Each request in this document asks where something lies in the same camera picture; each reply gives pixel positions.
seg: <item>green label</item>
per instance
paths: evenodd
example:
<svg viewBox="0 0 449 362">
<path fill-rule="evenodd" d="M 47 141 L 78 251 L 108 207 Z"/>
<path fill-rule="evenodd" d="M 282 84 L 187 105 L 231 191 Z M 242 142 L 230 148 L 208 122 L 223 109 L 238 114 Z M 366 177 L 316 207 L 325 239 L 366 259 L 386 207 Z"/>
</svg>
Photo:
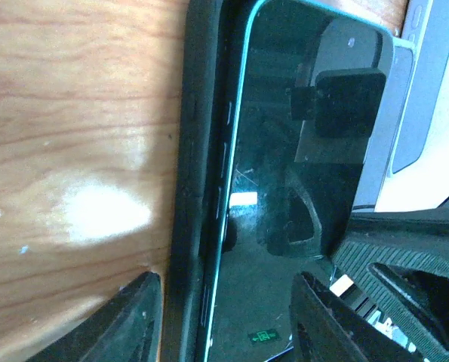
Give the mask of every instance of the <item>green label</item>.
<svg viewBox="0 0 449 362">
<path fill-rule="evenodd" d="M 277 330 L 261 330 L 260 332 L 248 334 L 251 343 L 268 343 L 281 339 Z"/>
</svg>

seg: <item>smartphone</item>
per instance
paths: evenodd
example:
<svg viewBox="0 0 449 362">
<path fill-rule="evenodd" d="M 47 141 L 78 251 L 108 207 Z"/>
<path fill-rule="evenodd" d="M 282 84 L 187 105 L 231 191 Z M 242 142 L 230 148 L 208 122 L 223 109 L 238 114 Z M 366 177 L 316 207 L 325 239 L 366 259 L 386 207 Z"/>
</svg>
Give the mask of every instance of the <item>smartphone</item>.
<svg viewBox="0 0 449 362">
<path fill-rule="evenodd" d="M 162 359 L 265 360 L 293 276 L 333 278 L 392 36 L 298 0 L 191 2 L 187 24 Z"/>
</svg>

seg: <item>wooden surface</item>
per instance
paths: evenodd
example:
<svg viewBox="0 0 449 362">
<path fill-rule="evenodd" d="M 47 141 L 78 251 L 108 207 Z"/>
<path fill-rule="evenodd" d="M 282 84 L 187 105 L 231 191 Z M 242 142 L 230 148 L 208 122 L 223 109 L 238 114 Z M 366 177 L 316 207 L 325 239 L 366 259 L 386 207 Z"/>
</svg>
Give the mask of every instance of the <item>wooden surface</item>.
<svg viewBox="0 0 449 362">
<path fill-rule="evenodd" d="M 328 3 L 396 32 L 406 2 Z M 165 274 L 186 8 L 0 0 L 0 361 Z"/>
</svg>

